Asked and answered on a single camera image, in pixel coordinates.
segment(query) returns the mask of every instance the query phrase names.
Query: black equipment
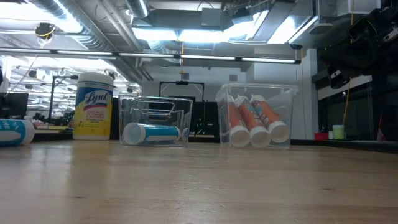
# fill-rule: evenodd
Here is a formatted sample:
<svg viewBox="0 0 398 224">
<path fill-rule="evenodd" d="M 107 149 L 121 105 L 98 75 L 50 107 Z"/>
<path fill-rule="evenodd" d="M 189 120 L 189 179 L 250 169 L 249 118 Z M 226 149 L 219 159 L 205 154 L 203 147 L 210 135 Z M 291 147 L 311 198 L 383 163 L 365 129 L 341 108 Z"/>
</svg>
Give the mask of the black equipment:
<svg viewBox="0 0 398 224">
<path fill-rule="evenodd" d="M 398 7 L 386 2 L 382 9 L 356 21 L 345 39 L 320 53 L 320 58 L 330 64 L 332 88 L 362 74 L 387 75 L 398 70 Z"/>
<path fill-rule="evenodd" d="M 24 119 L 28 93 L 0 93 L 0 118 Z"/>
</svg>

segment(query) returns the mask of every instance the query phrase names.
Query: computer monitor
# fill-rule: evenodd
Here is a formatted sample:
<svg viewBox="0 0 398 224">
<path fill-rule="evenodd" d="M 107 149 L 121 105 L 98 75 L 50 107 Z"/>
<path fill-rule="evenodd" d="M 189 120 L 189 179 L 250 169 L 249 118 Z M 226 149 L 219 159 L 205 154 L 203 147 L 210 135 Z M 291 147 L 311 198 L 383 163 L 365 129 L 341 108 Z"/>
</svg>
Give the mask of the computer monitor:
<svg viewBox="0 0 398 224">
<path fill-rule="evenodd" d="M 28 93 L 0 93 L 0 118 L 24 119 Z"/>
</svg>

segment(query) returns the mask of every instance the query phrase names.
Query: red object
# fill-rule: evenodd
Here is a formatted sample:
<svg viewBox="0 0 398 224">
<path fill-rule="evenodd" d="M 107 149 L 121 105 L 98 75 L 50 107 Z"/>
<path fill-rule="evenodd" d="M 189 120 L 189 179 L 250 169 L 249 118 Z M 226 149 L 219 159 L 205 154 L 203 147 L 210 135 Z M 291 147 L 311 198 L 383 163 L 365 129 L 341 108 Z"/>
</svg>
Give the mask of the red object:
<svg viewBox="0 0 398 224">
<path fill-rule="evenodd" d="M 315 140 L 317 141 L 329 140 L 328 133 L 315 133 L 314 135 L 315 135 Z"/>
</svg>

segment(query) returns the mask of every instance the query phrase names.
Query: orange and white tube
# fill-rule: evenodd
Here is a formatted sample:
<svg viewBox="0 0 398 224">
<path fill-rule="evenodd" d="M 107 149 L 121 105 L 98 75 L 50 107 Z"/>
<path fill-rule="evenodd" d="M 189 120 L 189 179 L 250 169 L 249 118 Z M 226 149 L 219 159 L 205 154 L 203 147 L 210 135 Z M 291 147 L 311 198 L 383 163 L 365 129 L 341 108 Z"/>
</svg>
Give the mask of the orange and white tube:
<svg viewBox="0 0 398 224">
<path fill-rule="evenodd" d="M 238 96 L 235 104 L 242 116 L 244 123 L 250 134 L 250 143 L 253 147 L 266 147 L 271 139 L 267 129 L 259 119 L 256 110 L 245 96 Z"/>
<path fill-rule="evenodd" d="M 250 142 L 249 131 L 235 105 L 234 98 L 228 96 L 229 141 L 233 146 L 243 147 Z"/>
<path fill-rule="evenodd" d="M 252 95 L 250 102 L 266 126 L 272 141 L 281 143 L 289 139 L 290 130 L 260 95 Z"/>
</svg>

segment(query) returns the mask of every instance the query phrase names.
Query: desk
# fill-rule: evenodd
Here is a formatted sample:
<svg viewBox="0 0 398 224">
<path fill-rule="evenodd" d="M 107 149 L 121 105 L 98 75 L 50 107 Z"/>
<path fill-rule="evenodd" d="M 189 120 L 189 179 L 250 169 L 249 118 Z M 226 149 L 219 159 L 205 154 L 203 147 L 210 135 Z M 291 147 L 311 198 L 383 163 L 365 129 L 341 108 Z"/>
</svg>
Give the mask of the desk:
<svg viewBox="0 0 398 224">
<path fill-rule="evenodd" d="M 295 146 L 0 148 L 1 223 L 397 223 L 398 156 Z"/>
</svg>

